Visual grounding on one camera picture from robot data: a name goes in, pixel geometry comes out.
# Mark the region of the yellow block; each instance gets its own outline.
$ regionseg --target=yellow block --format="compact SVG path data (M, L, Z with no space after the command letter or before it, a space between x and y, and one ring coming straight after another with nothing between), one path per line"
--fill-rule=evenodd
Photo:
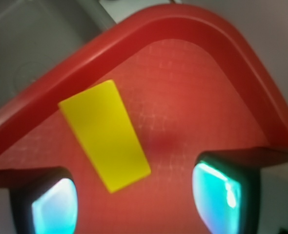
M113 80L62 101L59 107L110 193L151 173Z

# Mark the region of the red tray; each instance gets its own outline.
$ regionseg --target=red tray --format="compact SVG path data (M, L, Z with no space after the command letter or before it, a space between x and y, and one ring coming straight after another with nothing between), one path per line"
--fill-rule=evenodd
M109 194L57 103L115 80L152 174ZM136 13L0 110L0 168L62 165L79 195L78 233L207 233L191 173L203 150L288 147L288 107L244 38L206 10Z

